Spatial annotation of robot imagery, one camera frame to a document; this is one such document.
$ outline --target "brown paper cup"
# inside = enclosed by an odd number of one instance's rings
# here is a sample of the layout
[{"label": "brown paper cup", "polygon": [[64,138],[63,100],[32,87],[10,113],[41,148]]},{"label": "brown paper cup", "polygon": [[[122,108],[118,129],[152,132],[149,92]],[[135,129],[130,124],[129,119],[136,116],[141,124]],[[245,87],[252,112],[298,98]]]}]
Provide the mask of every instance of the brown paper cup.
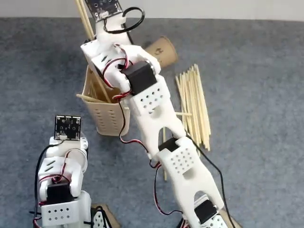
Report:
[{"label": "brown paper cup", "polygon": [[146,48],[146,51],[156,57],[162,68],[167,67],[178,60],[178,55],[173,44],[167,37],[161,37]]}]

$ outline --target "carpet floor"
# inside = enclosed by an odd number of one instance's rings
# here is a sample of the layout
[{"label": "carpet floor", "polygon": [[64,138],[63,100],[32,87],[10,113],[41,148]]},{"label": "carpet floor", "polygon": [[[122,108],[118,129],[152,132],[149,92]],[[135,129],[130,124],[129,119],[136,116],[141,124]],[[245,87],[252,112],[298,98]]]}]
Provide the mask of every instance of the carpet floor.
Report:
[{"label": "carpet floor", "polygon": [[[102,137],[84,103],[80,19],[0,19],[0,227],[31,227],[35,165],[56,114],[83,117],[90,145],[83,189],[107,203],[123,228],[174,228],[152,197],[154,171],[139,145]],[[147,19],[136,44],[166,35],[179,62],[162,71],[180,110],[174,76],[201,70],[212,130],[209,157],[224,174],[231,215],[245,228],[304,223],[304,23]],[[139,138],[134,120],[127,138]],[[210,168],[218,186],[219,175]],[[176,209],[158,177],[159,202]]]}]

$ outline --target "cardboard base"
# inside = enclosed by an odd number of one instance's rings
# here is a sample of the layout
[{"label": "cardboard base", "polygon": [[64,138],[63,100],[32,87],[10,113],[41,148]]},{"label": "cardboard base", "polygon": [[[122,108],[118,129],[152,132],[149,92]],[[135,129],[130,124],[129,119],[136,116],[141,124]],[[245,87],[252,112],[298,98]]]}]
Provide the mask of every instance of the cardboard base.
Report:
[{"label": "cardboard base", "polygon": [[98,206],[102,206],[106,215],[108,216],[109,218],[109,221],[112,225],[112,228],[120,228],[120,224],[119,222],[117,221],[117,219],[115,218],[115,216],[112,214],[112,212],[109,210],[109,207],[106,205],[106,204],[92,204],[91,205],[91,208],[96,208]]},{"label": "cardboard base", "polygon": [[[106,205],[106,204],[92,204],[92,208],[96,208],[98,206],[102,206],[104,211],[106,212],[108,218],[109,218],[109,221],[112,225],[113,228],[120,228],[120,224],[119,222],[117,221],[117,219],[115,218],[115,216],[112,214],[112,212],[109,210],[109,207]],[[229,221],[229,218],[228,218],[228,215],[227,215],[227,212],[225,210],[221,210],[220,212],[220,215],[222,216],[222,218],[224,219],[225,223],[227,224],[228,228],[233,228],[230,221]],[[234,226],[236,228],[242,228],[236,221],[235,219],[233,219],[231,217],[233,223],[234,223]]]},{"label": "cardboard base", "polygon": [[[227,212],[225,210],[221,210],[219,213],[222,216],[222,218],[224,219],[224,221],[226,222],[228,228],[233,228],[230,221],[229,221]],[[236,228],[242,228],[232,217],[231,217],[231,219],[232,219],[232,222],[233,222],[233,224]]]}]

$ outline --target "plastic basket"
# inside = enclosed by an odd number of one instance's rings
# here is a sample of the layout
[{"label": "plastic basket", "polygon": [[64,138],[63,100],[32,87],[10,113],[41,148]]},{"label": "plastic basket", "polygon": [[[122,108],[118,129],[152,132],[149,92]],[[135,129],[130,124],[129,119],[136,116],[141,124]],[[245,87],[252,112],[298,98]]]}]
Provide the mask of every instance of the plastic basket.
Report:
[{"label": "plastic basket", "polygon": [[[105,101],[105,94],[101,89],[101,84],[106,87],[101,78],[97,77],[93,71],[88,67],[85,76],[85,85],[82,95],[89,96],[101,101]],[[120,93],[119,90],[107,90],[109,97],[113,97]],[[117,101],[112,100],[113,103],[97,103],[88,102],[82,99],[86,104],[94,122],[96,124],[97,132],[101,135],[118,136],[123,127],[123,114]],[[122,135],[126,135],[130,126],[130,109],[123,103],[123,113],[125,116],[125,128]]]}]

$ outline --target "white robotic arm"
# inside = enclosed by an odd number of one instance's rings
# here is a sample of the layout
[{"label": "white robotic arm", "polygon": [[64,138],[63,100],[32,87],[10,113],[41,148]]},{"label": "white robotic arm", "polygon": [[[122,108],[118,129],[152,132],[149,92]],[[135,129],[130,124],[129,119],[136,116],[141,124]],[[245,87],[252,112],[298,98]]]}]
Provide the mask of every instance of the white robotic arm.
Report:
[{"label": "white robotic arm", "polygon": [[[181,228],[217,228],[217,224],[226,228],[218,213],[224,202],[175,114],[169,89],[159,74],[158,60],[140,46],[131,45],[126,32],[119,32],[125,14],[118,0],[85,1],[96,20],[96,40],[83,44],[81,49],[93,72],[109,87],[120,89],[119,99],[133,111],[149,159],[159,162],[170,177],[184,219]],[[159,145],[163,127],[170,129],[173,137]],[[61,140],[50,139],[50,144],[58,146],[48,149],[38,172],[43,227],[91,226],[91,198],[81,190],[87,167],[87,141],[80,135],[76,139],[62,144]],[[204,195],[195,199],[198,192]]]},{"label": "white robotic arm", "polygon": [[[107,28],[121,29],[125,19],[120,17],[121,14],[107,17],[106,24],[111,26]],[[175,114],[165,79],[159,75],[158,60],[140,46],[130,45],[126,33],[113,35],[104,29],[104,21],[97,19],[97,40],[81,46],[91,69],[109,87],[128,93],[123,100],[134,113],[149,158],[160,162],[171,178],[183,218],[191,228],[205,227],[210,219],[218,216],[224,202]],[[173,138],[159,146],[159,131],[163,127],[172,131]],[[198,192],[205,195],[195,201]]]}]

